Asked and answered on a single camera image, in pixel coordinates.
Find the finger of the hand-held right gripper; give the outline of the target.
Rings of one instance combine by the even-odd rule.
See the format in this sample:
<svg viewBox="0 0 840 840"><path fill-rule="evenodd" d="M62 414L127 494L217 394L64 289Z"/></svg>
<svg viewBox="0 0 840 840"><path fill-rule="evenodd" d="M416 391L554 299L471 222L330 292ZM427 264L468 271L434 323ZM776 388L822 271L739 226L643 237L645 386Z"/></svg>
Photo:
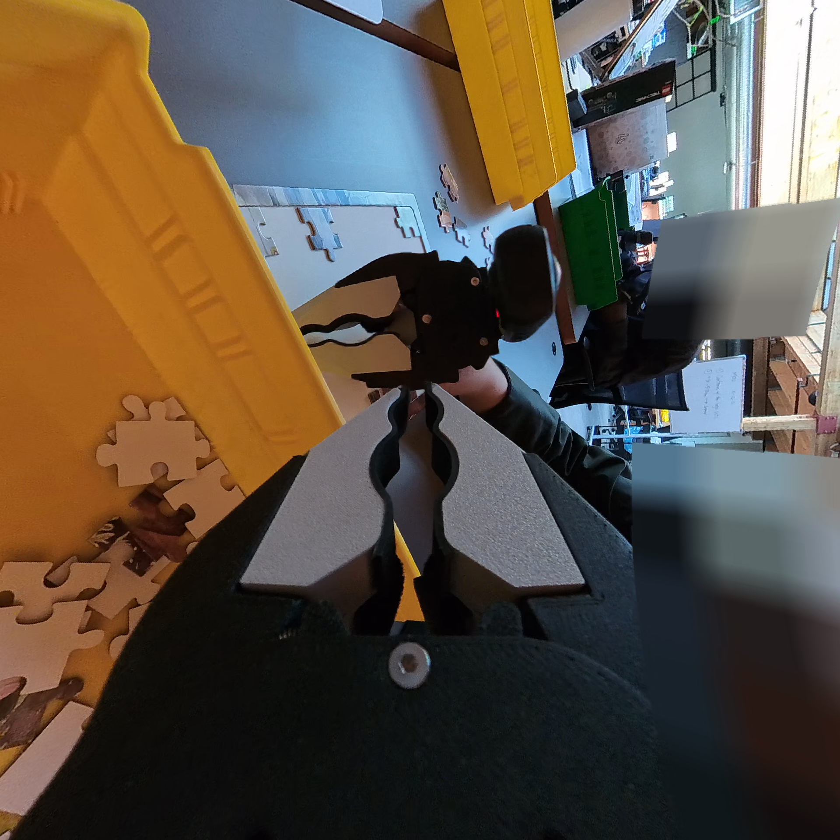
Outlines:
<svg viewBox="0 0 840 840"><path fill-rule="evenodd" d="M308 348L322 373L353 375L402 375L412 369L410 348L392 333L317 333Z"/></svg>
<svg viewBox="0 0 840 840"><path fill-rule="evenodd" d="M396 276L336 285L299 307L301 330L341 330L389 319L401 297Z"/></svg>

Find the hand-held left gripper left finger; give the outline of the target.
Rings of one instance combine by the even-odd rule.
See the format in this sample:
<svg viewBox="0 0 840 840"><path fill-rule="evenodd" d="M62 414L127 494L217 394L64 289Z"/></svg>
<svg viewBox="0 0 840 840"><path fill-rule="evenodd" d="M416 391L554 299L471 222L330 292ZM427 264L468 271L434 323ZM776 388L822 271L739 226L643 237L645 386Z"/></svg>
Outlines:
<svg viewBox="0 0 840 840"><path fill-rule="evenodd" d="M240 579L332 603L352 627L391 627L403 594L387 486L410 392L395 388L306 456Z"/></svg>

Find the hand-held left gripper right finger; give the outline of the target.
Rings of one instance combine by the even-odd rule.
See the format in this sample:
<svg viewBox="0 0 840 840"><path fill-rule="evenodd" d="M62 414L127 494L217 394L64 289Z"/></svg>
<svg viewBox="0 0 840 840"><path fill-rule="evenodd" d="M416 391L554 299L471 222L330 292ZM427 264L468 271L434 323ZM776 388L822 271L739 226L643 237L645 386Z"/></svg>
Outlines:
<svg viewBox="0 0 840 840"><path fill-rule="evenodd" d="M434 540L444 593L471 611L585 587L519 446L439 385L426 389L432 467L443 488Z"/></svg>

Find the puzzle frame tray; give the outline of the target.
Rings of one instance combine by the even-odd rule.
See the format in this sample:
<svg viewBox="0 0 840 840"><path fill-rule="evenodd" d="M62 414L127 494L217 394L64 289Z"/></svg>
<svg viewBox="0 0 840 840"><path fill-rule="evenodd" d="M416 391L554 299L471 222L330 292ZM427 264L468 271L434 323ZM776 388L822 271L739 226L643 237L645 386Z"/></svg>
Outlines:
<svg viewBox="0 0 840 840"><path fill-rule="evenodd" d="M383 256L427 252L424 225L416 199L411 194L322 191L262 185L234 185L233 192L239 209L247 206L262 207L270 235L279 250L278 256L264 258L298 327L299 307L336 286L352 272ZM423 239L403 237L394 221L394 206L397 205L414 207L422 226ZM296 212L296 207L309 206L331 209L332 230L340 236L343 246L334 252L333 262L328 261L323 252L312 251L309 246L308 226L301 223ZM255 238L248 220L244 218ZM411 313L400 302L397 302L389 319L370 320L341 330L303 332L307 344L314 341L313 336L317 333L329 337L338 333L392 333L406 346L416 337ZM345 419L358 415L379 397L380 393L375 388L362 381L330 373L322 373L322 376Z"/></svg>

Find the pile of puzzle pieces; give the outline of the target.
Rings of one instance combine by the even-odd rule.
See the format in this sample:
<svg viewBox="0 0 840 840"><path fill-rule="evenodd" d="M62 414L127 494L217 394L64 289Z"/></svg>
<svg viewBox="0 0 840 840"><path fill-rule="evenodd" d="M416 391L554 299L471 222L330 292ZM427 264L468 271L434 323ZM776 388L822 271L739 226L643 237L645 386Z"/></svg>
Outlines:
<svg viewBox="0 0 840 840"><path fill-rule="evenodd" d="M245 495L173 397L127 395L97 463L138 488L133 517L103 523L90 559L2 563L2 838L86 730L128 639L176 565Z"/></svg>

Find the yellow plastic bin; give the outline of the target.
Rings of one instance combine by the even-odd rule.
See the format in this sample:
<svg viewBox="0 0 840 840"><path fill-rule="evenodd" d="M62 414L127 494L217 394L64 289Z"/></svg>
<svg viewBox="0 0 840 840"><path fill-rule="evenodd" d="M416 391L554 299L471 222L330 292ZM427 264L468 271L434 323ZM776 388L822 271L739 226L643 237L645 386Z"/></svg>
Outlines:
<svg viewBox="0 0 840 840"><path fill-rule="evenodd" d="M444 1L497 204L530 204L575 169L548 1Z"/></svg>
<svg viewBox="0 0 840 840"><path fill-rule="evenodd" d="M139 576L88 539L130 523L96 451L175 399L221 492L253 492L342 423L213 156L184 143L149 74L142 16L117 2L2 2L2 566L71 561L70 600L23 622L2 591L2 829L44 790L114 659L177 569Z"/></svg>

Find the person's right forearm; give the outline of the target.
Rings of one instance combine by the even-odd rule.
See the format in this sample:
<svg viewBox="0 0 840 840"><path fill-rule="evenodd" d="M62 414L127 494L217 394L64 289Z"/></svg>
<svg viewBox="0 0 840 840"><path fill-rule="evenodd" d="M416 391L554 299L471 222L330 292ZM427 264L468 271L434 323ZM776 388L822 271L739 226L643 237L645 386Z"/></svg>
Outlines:
<svg viewBox="0 0 840 840"><path fill-rule="evenodd" d="M632 541L630 465L610 451L588 444L540 394L502 365L511 382L509 395L500 405L478 415L524 452L540 457L625 539Z"/></svg>

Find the person's right hand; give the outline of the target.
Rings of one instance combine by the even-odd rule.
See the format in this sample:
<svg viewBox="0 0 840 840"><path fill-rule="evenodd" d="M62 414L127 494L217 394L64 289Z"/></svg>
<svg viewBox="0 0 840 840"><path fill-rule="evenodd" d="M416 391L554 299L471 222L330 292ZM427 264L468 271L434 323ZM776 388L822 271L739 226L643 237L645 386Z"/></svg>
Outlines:
<svg viewBox="0 0 840 840"><path fill-rule="evenodd" d="M482 367L469 365L460 369L456 381L435 381L435 384L477 414L485 414L500 405L511 389L507 369L493 358Z"/></svg>

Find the green plastic bin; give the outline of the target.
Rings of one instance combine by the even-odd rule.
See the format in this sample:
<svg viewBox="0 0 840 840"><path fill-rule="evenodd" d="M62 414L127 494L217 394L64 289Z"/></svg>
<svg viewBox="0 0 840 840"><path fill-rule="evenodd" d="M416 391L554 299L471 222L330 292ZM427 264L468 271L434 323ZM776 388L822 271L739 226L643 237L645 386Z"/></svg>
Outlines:
<svg viewBox="0 0 840 840"><path fill-rule="evenodd" d="M623 275L619 233L631 228L625 189L605 178L560 205L559 215L576 302L592 311L614 303Z"/></svg>

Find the whiteboard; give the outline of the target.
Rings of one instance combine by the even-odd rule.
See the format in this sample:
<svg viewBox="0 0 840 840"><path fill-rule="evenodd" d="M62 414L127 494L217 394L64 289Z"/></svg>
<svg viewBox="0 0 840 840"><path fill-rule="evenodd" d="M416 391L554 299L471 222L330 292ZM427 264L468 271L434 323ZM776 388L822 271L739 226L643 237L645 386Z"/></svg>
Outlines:
<svg viewBox="0 0 840 840"><path fill-rule="evenodd" d="M745 355L696 361L683 371L687 411L673 411L674 434L726 434L742 431Z"/></svg>

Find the cardboard box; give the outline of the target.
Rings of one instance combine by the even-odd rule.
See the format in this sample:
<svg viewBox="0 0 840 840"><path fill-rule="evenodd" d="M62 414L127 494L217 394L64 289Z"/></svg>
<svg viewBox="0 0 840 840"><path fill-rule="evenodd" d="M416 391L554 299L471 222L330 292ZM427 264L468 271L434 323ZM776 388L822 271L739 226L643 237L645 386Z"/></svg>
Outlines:
<svg viewBox="0 0 840 840"><path fill-rule="evenodd" d="M615 172L640 172L669 154L664 99L601 119L585 131L598 181Z"/></svg>

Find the black printed box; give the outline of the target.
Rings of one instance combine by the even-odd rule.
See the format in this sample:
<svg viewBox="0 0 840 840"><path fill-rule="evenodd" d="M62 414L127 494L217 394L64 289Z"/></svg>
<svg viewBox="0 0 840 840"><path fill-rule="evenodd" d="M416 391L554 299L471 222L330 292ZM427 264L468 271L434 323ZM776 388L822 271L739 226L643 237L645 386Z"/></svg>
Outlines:
<svg viewBox="0 0 840 840"><path fill-rule="evenodd" d="M575 128L582 128L600 119L672 95L676 81L676 62L664 60L604 84L589 87L581 93L585 113L573 119Z"/></svg>

